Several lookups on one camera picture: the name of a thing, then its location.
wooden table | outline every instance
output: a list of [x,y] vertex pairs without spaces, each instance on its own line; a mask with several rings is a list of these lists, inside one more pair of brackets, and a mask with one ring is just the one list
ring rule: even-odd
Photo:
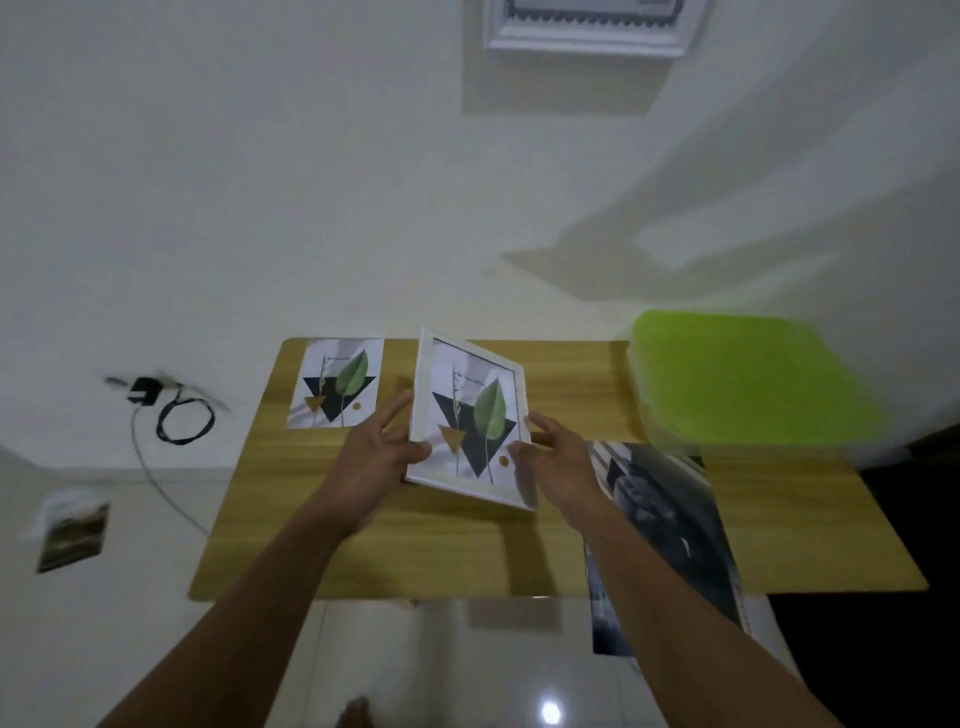
[[[190,597],[221,594],[324,479],[347,431],[287,429],[309,339],[276,358]],[[643,442],[626,342],[478,341],[524,366],[531,409],[590,440]],[[411,387],[417,341],[388,339],[378,400]],[[400,418],[408,417],[402,413]],[[836,457],[705,456],[748,592],[924,589],[866,486]],[[583,541],[545,498],[530,514],[409,485],[337,552],[318,598],[587,595]]]

foot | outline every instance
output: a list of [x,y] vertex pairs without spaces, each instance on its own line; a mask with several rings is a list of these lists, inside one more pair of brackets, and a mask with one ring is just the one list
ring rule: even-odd
[[336,728],[375,728],[370,717],[370,701],[365,697],[355,697],[340,713]]

black triangle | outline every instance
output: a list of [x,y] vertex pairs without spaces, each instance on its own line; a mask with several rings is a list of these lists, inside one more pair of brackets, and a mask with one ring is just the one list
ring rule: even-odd
[[337,377],[336,376],[325,376],[324,385],[321,386],[320,378],[318,376],[305,376],[303,378],[303,383],[306,384],[307,388],[310,390],[310,393],[317,397],[318,395],[324,395],[326,399],[324,403],[320,405],[320,408],[323,410],[326,418],[333,422],[336,418],[340,417],[340,413],[350,406],[350,403],[357,399],[359,394],[367,389],[368,385],[376,379],[375,376],[368,376],[363,380],[363,384],[360,386],[360,389],[357,390],[357,393],[354,395],[347,395],[346,397],[341,398],[337,394]]
[[496,452],[500,449],[500,446],[503,445],[503,442],[510,433],[513,432],[516,423],[507,420],[507,424],[503,428],[503,434],[496,440],[490,440],[488,442],[486,438],[477,432],[476,423],[473,421],[472,404],[463,404],[461,402],[460,418],[458,421],[458,419],[453,416],[453,399],[438,395],[436,392],[433,393],[433,396],[440,406],[440,411],[444,413],[447,424],[466,433],[464,435],[464,441],[460,444],[460,452],[467,457],[473,474],[480,477],[481,473],[487,469],[487,465],[493,459],[493,456],[496,455]]

power adapter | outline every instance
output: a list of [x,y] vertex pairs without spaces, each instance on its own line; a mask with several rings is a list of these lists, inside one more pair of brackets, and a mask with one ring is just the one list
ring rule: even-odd
[[156,404],[156,398],[163,391],[163,382],[154,379],[152,376],[139,376],[130,388],[127,394],[127,400],[141,407],[149,407]]

green leaf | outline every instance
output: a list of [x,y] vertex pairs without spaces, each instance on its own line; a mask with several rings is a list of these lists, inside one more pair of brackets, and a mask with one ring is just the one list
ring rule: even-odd
[[473,404],[473,422],[477,432],[488,440],[496,440],[503,434],[507,423],[507,402],[503,400],[500,380],[488,384]]
[[336,389],[341,397],[355,395],[367,378],[367,352],[354,356],[337,375]]

